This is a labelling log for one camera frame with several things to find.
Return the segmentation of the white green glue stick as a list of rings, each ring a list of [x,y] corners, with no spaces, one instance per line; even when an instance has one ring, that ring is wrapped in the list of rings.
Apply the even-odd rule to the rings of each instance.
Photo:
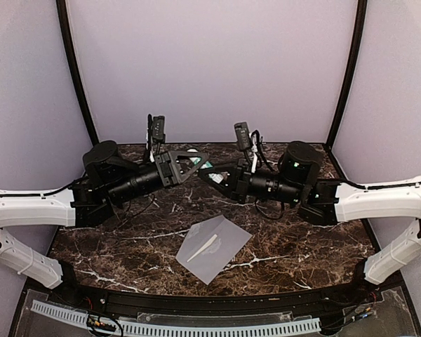
[[[220,173],[210,173],[208,177],[215,183],[226,183],[227,182],[227,174],[220,174]]]

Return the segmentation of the clear glue stick cap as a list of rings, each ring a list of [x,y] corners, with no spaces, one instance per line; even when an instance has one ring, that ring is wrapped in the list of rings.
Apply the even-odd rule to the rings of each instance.
[[[191,149],[188,149],[188,152],[197,152],[197,150],[196,149],[194,149],[194,148],[191,148]],[[201,161],[201,159],[199,158],[199,157],[190,157],[189,158],[190,159],[190,161],[194,164],[194,165],[196,165],[196,164],[198,164],[200,161]],[[209,168],[211,168],[213,165],[209,162],[209,161],[206,161],[202,166],[201,166],[201,169],[209,169]]]

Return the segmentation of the cream lined letter paper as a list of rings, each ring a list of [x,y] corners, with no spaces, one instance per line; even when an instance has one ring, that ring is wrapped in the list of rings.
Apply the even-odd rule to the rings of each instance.
[[[205,251],[208,247],[210,247],[213,242],[218,238],[217,234],[214,234],[206,243],[204,243],[192,256],[190,256],[187,259],[187,263],[189,263],[190,261],[192,261],[194,258],[196,258],[200,253],[202,253],[203,251]]]

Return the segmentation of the grey paper envelope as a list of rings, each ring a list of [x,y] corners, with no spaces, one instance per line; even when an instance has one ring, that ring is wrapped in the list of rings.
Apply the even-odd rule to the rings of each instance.
[[[218,238],[213,244],[187,263],[187,259],[214,234],[217,234]],[[223,271],[251,237],[252,234],[223,215],[219,215],[193,224],[175,259],[195,277],[208,285]]]

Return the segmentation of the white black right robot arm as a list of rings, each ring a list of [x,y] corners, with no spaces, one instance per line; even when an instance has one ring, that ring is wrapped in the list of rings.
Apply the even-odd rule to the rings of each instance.
[[[336,225],[364,218],[411,217],[409,227],[378,253],[361,261],[344,298],[358,305],[414,258],[421,256],[421,176],[389,183],[360,185],[318,177],[323,155],[310,144],[291,142],[276,172],[255,170],[245,159],[199,170],[199,177],[240,204],[248,197],[298,207],[312,225]]]

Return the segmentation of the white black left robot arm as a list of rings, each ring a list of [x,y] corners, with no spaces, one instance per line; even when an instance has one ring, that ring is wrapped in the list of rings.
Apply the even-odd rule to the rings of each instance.
[[[183,184],[207,161],[205,152],[167,151],[147,162],[124,159],[118,145],[107,140],[83,156],[85,176],[56,190],[0,190],[0,263],[47,289],[56,289],[70,306],[85,300],[73,267],[46,257],[18,241],[7,227],[55,225],[95,227],[126,202]]]

